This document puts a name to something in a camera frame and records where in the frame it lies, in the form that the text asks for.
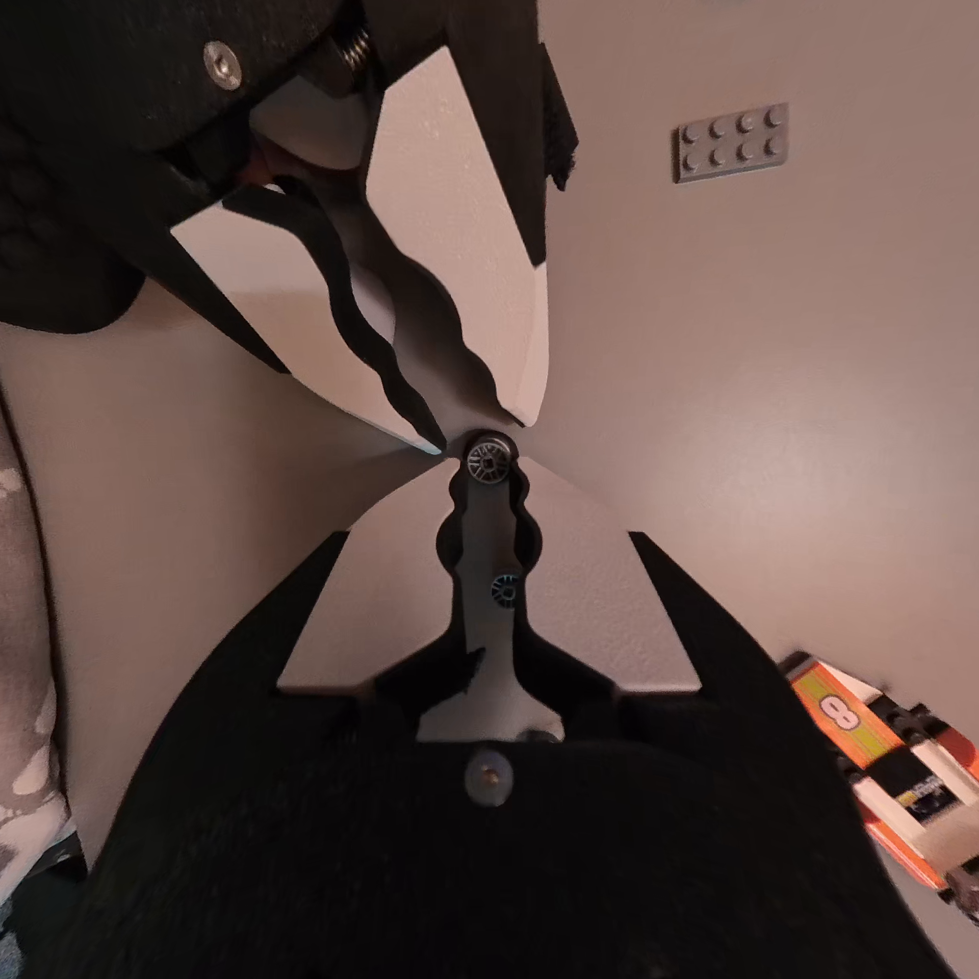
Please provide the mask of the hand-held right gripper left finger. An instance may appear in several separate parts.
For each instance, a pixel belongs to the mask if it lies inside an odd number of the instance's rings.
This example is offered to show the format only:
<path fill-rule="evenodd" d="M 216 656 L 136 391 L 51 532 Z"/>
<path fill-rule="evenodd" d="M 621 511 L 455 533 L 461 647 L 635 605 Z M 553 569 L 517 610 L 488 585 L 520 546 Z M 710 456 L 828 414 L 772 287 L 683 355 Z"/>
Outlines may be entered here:
<path fill-rule="evenodd" d="M 465 691 L 479 667 L 458 571 L 467 504 L 461 462 L 447 459 L 366 511 L 343 535 L 279 689 L 398 705 Z"/>

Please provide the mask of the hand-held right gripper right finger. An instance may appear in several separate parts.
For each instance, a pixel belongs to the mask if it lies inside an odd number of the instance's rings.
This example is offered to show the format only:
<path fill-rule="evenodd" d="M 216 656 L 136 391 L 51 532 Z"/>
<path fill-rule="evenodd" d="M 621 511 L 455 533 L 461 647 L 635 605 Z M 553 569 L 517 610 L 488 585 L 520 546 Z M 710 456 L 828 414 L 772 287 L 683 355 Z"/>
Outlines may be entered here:
<path fill-rule="evenodd" d="M 532 459 L 513 471 L 513 661 L 541 702 L 698 692 L 701 680 L 608 507 Z"/>

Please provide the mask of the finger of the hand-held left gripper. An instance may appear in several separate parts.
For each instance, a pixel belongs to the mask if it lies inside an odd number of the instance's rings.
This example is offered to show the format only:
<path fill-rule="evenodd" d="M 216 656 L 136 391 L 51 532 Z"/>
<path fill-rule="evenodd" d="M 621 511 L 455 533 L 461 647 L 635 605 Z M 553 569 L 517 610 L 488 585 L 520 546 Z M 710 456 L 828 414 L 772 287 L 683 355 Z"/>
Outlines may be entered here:
<path fill-rule="evenodd" d="M 535 424 L 549 368 L 546 263 L 532 265 L 447 45 L 385 92 L 365 197 L 452 300 L 500 406 Z"/>
<path fill-rule="evenodd" d="M 361 311 L 340 233 L 308 181 L 243 185 L 170 234 L 293 378 L 430 455 L 447 438 Z"/>

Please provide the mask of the orange white lego car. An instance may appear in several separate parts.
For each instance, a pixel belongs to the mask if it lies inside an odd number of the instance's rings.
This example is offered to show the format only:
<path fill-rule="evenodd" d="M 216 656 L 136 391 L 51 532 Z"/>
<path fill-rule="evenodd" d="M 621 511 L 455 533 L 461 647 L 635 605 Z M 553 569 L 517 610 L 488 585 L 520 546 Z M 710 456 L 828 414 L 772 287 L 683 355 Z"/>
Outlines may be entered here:
<path fill-rule="evenodd" d="M 977 925 L 977 747 L 923 703 L 904 707 L 804 651 L 778 667 L 819 729 L 868 835 Z"/>

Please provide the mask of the grey lego plate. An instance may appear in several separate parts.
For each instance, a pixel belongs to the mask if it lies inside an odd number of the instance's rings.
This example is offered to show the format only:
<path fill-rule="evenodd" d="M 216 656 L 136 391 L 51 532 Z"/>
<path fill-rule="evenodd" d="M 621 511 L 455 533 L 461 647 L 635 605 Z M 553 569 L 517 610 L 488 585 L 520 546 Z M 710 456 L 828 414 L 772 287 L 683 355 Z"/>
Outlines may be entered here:
<path fill-rule="evenodd" d="M 790 105 L 766 104 L 680 124 L 673 132 L 678 185 L 784 165 L 789 156 Z"/>

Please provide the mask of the black honeycomb wrist rest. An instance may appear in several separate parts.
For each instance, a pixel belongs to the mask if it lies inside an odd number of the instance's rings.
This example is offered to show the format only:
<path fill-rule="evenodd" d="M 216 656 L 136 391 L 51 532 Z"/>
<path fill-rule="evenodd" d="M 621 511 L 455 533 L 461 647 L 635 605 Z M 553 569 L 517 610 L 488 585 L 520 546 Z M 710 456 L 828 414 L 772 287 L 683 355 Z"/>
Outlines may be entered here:
<path fill-rule="evenodd" d="M 1 119 L 1 320 L 55 335 L 115 323 L 146 275 L 100 241 L 74 213 L 37 143 Z"/>

